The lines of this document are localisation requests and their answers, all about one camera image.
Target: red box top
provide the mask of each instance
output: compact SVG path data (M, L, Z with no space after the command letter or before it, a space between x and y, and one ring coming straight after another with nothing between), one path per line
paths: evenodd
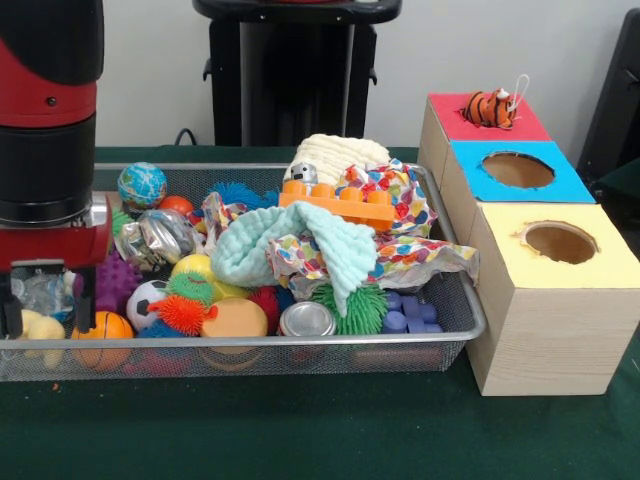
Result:
M501 141L501 142L548 142L551 140L536 114L526 100L518 106L513 128L478 127L466 121L460 114L471 93L430 93L429 100L440 119L440 124L449 140Z

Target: metal mesh basket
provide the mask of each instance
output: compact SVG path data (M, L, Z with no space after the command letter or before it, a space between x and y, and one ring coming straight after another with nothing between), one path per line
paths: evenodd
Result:
M111 191L125 165L98 164L94 189ZM170 194L195 201L216 182L241 181L263 194L285 164L162 164ZM438 215L434 238L455 241L430 173L412 167ZM76 380L220 375L444 371L485 318L466 274L441 274L418 293L433 303L443 333L333 337L0 340L0 380ZM47 368L47 364L56 364Z

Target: table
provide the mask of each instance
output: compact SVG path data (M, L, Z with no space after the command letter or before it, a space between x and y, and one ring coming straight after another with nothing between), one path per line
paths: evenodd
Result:
M163 147L98 158L290 153ZM637 335L597 397L483 398L466 354L445 373L3 383L2 478L637 478L639 387Z

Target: blue earth bouncy ball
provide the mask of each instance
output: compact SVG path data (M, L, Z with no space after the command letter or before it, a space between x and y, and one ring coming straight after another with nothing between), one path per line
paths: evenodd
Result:
M167 177L151 163L136 162L120 173L118 193L122 202L130 207L154 208L167 195Z

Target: green fuzzy ball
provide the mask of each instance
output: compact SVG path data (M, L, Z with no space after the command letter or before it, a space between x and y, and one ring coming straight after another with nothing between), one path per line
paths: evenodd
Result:
M377 285L360 287L349 295L346 317L342 317L338 313L331 285L322 285L316 288L311 299L331 311L336 319L338 335L380 333L382 319L389 311L387 294Z
M166 291L169 295L197 300L207 307L213 303L213 286L199 273L187 272L173 275L169 279Z
M120 231L122 227L127 223L133 223L134 220L129 215L124 213L122 210L118 210L114 208L111 212L111 231L113 232L114 238L120 235Z

